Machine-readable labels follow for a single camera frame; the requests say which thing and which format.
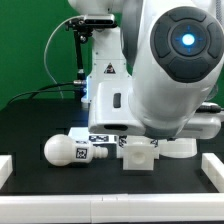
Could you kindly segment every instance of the black tabletop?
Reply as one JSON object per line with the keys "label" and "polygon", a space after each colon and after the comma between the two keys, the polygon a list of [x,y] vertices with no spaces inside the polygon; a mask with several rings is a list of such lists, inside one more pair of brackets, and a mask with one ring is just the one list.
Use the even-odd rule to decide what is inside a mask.
{"label": "black tabletop", "polygon": [[217,193],[201,171],[201,156],[214,152],[224,159],[222,129],[212,140],[198,141],[189,159],[161,156],[154,171],[124,171],[109,147],[107,159],[55,167],[44,157],[46,141],[86,127],[88,111],[75,100],[19,100],[0,112],[0,154],[13,156],[13,173],[0,195]]}

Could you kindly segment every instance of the white plastic part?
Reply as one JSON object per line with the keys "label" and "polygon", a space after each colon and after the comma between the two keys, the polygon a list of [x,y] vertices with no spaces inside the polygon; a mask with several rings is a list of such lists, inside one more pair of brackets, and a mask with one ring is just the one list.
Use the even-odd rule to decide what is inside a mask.
{"label": "white plastic part", "polygon": [[214,153],[202,155],[202,170],[220,193],[224,193],[224,164]]}
{"label": "white plastic part", "polygon": [[[130,110],[129,99],[132,91],[132,80],[113,80],[99,84],[89,112],[89,131],[95,134],[144,135],[146,126]],[[115,109],[113,98],[121,94],[121,107]],[[197,113],[187,122],[175,138],[214,138],[224,121],[224,112],[218,114]],[[124,125],[127,130],[105,129],[107,125]]]}
{"label": "white plastic part", "polygon": [[196,139],[179,138],[175,141],[160,140],[160,155],[172,158],[189,158],[197,154]]}
{"label": "white plastic part", "polygon": [[12,156],[0,156],[0,189],[12,173]]}
{"label": "white plastic part", "polygon": [[0,223],[224,220],[224,194],[0,197]]}
{"label": "white plastic part", "polygon": [[88,141],[74,141],[66,135],[51,137],[45,147],[46,159],[55,166],[65,166],[72,162],[90,163],[93,158],[106,158],[107,148],[95,147]]}
{"label": "white plastic part", "polygon": [[80,14],[106,14],[122,11],[123,0],[68,0]]}
{"label": "white plastic part", "polygon": [[126,59],[121,51],[120,28],[93,32],[92,71],[87,77],[88,92],[82,98],[83,104],[90,103],[97,93],[99,83],[128,79]]}
{"label": "white plastic part", "polygon": [[124,170],[153,170],[154,145],[132,144],[124,145],[123,169]]}

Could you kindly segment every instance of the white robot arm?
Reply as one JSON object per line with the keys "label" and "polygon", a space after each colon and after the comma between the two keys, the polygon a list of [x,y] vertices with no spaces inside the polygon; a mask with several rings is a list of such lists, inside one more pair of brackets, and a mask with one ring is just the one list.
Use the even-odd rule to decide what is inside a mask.
{"label": "white robot arm", "polygon": [[[133,66],[132,78],[99,84],[90,132],[153,139],[207,139],[218,133],[222,113],[195,113],[224,60],[223,30],[214,16],[191,0],[95,0],[91,7],[85,0],[69,2],[81,13],[122,9],[122,51]],[[210,5],[202,7],[212,12]]]}

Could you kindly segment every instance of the white light bulb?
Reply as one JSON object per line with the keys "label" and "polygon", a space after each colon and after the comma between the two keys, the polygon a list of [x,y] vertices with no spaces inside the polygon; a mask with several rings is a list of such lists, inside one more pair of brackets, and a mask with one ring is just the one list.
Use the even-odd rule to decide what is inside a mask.
{"label": "white light bulb", "polygon": [[76,142],[66,135],[51,137],[45,147],[46,159],[55,166],[65,166],[72,162],[89,163],[93,158],[106,158],[107,148],[95,147],[91,142]]}

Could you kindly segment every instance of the green backdrop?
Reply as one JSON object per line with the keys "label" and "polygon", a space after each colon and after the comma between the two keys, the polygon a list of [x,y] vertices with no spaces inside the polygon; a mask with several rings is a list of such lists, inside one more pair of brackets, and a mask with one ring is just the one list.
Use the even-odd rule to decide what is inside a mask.
{"label": "green backdrop", "polygon": [[[52,84],[47,76],[43,53],[53,30],[77,13],[67,0],[0,0],[0,109],[13,96]],[[83,47],[84,67],[91,70],[91,44]],[[58,82],[76,78],[72,32],[61,29],[49,49],[48,63]],[[45,94],[41,97],[60,97]],[[219,94],[213,100],[224,106],[224,74]]]}

